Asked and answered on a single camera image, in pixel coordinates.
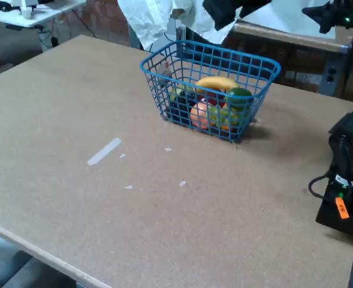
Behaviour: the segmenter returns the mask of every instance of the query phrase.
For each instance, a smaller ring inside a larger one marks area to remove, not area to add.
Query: orange tag
[[[344,200],[341,197],[336,197],[337,210],[339,210],[340,217],[342,219],[349,218],[348,211],[346,210]]]

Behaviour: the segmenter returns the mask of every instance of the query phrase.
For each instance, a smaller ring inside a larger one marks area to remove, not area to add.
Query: blue wire basket
[[[141,69],[163,120],[238,142],[281,66],[265,57],[183,40],[153,53]],[[219,77],[196,85],[210,76]]]

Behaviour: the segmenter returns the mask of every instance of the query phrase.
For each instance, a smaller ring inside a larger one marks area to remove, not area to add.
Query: tabletop
[[[353,44],[353,29],[345,29],[344,27],[336,27],[335,39],[286,33],[244,21],[238,21],[235,23],[233,31],[249,35],[256,35],[272,40],[283,41],[291,44],[297,44],[314,49],[325,50],[328,52],[347,53]]]
[[[161,120],[147,55],[81,36],[0,74],[0,236],[89,287],[346,287],[306,187],[353,103],[272,84],[236,146]]]
[[[0,11],[0,22],[29,28],[48,21],[68,10],[79,8],[82,5],[86,5],[86,0],[54,0],[54,2],[48,4],[38,5],[32,13],[31,19],[23,18],[19,10]]]

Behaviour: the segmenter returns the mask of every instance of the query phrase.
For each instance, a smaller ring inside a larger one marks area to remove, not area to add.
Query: black cable
[[[70,40],[72,37],[73,37],[73,32],[71,31],[71,25],[70,25],[70,22],[68,21],[68,18],[67,18],[67,14],[61,9],[61,12],[63,13],[64,15],[64,18],[66,19],[66,23],[67,23],[67,27],[68,27],[68,30],[70,32],[70,35],[68,36],[68,39]]]
[[[96,35],[92,32],[92,30],[90,29],[90,27],[87,26],[87,24],[85,24],[85,22],[82,20],[82,18],[80,18],[80,16],[73,10],[73,13],[76,15],[76,17],[78,17],[79,21],[81,21],[81,23],[87,28],[88,31],[90,31],[90,33],[96,38],[98,39],[98,37],[96,37]]]
[[[167,35],[164,33],[164,37],[169,41],[169,42],[173,42],[171,39],[169,39],[168,37],[167,37]]]
[[[309,192],[310,192],[312,195],[314,195],[316,198],[323,199],[324,196],[323,196],[323,195],[320,195],[320,194],[318,194],[318,193],[316,193],[316,192],[314,192],[314,191],[312,190],[312,186],[314,185],[314,183],[316,183],[316,182],[318,182],[318,181],[320,181],[320,180],[323,180],[323,179],[327,178],[327,177],[328,177],[328,174],[329,174],[329,171],[327,171],[327,173],[324,174],[324,175],[322,175],[322,176],[313,178],[313,179],[308,183],[308,190],[309,190]]]

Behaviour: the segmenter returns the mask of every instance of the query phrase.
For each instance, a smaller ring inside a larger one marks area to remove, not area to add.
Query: banana
[[[211,76],[201,78],[196,84],[196,86],[201,86],[210,89],[220,89],[220,90],[231,90],[233,88],[239,87],[239,85],[230,78],[221,76]],[[204,93],[202,89],[197,89],[198,93]]]

